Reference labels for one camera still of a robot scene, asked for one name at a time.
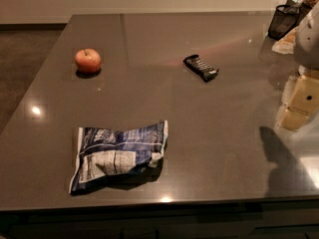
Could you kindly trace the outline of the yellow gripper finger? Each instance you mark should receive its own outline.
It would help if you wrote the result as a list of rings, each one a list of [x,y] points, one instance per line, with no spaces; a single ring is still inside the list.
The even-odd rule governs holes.
[[[306,71],[290,76],[282,95],[277,123],[289,130],[298,130],[319,110],[319,72]]]

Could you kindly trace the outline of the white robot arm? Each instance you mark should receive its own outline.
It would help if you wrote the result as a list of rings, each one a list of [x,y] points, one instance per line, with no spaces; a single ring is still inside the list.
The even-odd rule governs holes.
[[[319,110],[319,4],[297,28],[294,59],[303,73],[288,79],[277,116],[289,130],[298,130]]]

